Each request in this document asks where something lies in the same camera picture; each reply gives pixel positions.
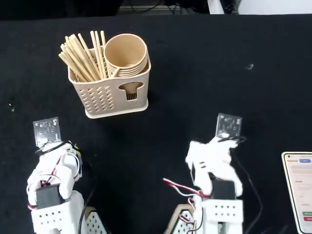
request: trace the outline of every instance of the paper cup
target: paper cup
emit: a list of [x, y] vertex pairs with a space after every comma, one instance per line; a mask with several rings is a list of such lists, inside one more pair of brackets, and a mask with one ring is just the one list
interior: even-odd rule
[[114, 72], [140, 72], [147, 63], [147, 46], [145, 42], [133, 34], [120, 34], [111, 38], [105, 46], [104, 57], [107, 68]]

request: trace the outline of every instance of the white plastic frame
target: white plastic frame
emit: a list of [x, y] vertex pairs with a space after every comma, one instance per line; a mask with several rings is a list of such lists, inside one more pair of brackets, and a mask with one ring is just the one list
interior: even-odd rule
[[[50, 233], [53, 233], [53, 230], [62, 230], [65, 234], [77, 234], [82, 209], [82, 195], [73, 191], [69, 201], [31, 212], [34, 231], [37, 234], [46, 234], [49, 230], [51, 230]], [[82, 222], [81, 233], [86, 233], [85, 219]]]

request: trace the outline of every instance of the metal plate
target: metal plate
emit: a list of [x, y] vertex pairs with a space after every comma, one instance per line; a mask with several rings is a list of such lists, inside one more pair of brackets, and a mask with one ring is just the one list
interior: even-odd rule
[[47, 143], [61, 141], [58, 117], [35, 121], [33, 126], [39, 148]]
[[215, 136], [220, 138], [239, 137], [242, 117], [219, 113]]

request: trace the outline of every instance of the chopstick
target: chopstick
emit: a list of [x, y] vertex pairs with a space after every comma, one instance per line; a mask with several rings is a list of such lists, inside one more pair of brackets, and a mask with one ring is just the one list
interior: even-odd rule
[[80, 33], [78, 33], [78, 37], [79, 37], [79, 39], [80, 39], [80, 42], [81, 42], [81, 44], [82, 44], [82, 46], [83, 46], [85, 52], [87, 53], [87, 55], [88, 55], [88, 57], [89, 57], [89, 60], [90, 60], [91, 63], [92, 63], [92, 66], [93, 66], [94, 70], [95, 70], [96, 73], [97, 73], [97, 79], [100, 80], [100, 73], [99, 73], [98, 67], [97, 67], [97, 65], [96, 65], [96, 63], [95, 63], [95, 61], [94, 61], [93, 56], [91, 55], [91, 53], [90, 53], [90, 51], [89, 51], [89, 48], [88, 48], [87, 44], [84, 42], [84, 39], [83, 39], [83, 37], [81, 36]]
[[109, 77], [102, 52], [102, 47], [104, 51], [106, 44], [104, 31], [100, 32], [102, 45], [97, 31], [91, 31], [90, 34], [95, 56], [91, 54], [80, 33], [79, 39], [75, 34], [65, 36], [65, 42], [60, 46], [62, 52], [58, 56], [76, 74], [77, 82], [93, 82]]
[[99, 60], [97, 41], [96, 41], [94, 32], [91, 31], [91, 32], [90, 32], [90, 35], [91, 35], [91, 39], [92, 39], [92, 44], [93, 44], [93, 47], [94, 47], [94, 51], [95, 51], [95, 54], [96, 54], [96, 57], [97, 57], [97, 65], [98, 65], [99, 73], [101, 74], [101, 79], [104, 79], [102, 64], [101, 64], [101, 62], [100, 62], [100, 60]]
[[103, 72], [104, 79], [106, 79], [105, 66], [104, 66], [104, 62], [103, 62], [103, 54], [102, 54], [101, 44], [99, 43], [99, 38], [98, 38], [98, 32], [97, 31], [95, 31], [95, 35], [96, 35], [96, 43], [97, 43], [97, 50], [98, 50], [98, 54], [99, 54], [99, 60], [101, 62], [101, 67], [102, 67], [102, 72]]
[[89, 74], [92, 76], [92, 79], [94, 81], [98, 80], [97, 79], [97, 75], [93, 70], [92, 64], [90, 62], [90, 60], [87, 58], [87, 55], [85, 53], [85, 51], [83, 50], [83, 48], [81, 47], [78, 39], [76, 38], [75, 35], [71, 35], [70, 36], [70, 40], [72, 40], [72, 46], [74, 47], [74, 49], [77, 51], [77, 53], [79, 54], [81, 61], [84, 62]]
[[76, 67], [76, 65], [69, 60], [68, 58], [66, 58], [66, 54], [64, 52], [61, 52], [58, 55], [65, 63], [67, 66], [70, 67], [70, 69], [76, 73], [76, 75], [78, 76], [79, 79], [81, 79], [83, 82], [87, 82], [87, 80], [84, 78], [84, 76], [81, 74], [81, 72], [79, 71], [79, 69]]

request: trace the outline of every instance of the black tablecloth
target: black tablecloth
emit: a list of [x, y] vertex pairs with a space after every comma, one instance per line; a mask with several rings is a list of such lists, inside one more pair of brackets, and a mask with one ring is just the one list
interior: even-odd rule
[[[294, 233], [281, 153], [312, 149], [311, 21], [301, 15], [1, 22], [1, 231], [33, 231], [25, 191], [38, 162], [33, 121], [59, 117], [62, 138], [93, 163], [100, 182], [90, 205], [113, 234], [160, 234], [185, 202], [162, 178], [191, 185], [184, 162], [189, 142], [208, 142], [223, 112], [243, 117], [248, 140], [235, 152], [264, 204], [252, 233], [283, 227]], [[89, 38], [90, 30], [101, 29], [107, 38], [130, 32], [146, 41], [152, 63], [146, 111], [86, 117], [59, 46], [65, 35]], [[259, 205], [234, 166], [244, 184], [247, 227]], [[87, 176], [77, 183], [84, 197], [90, 184]]]

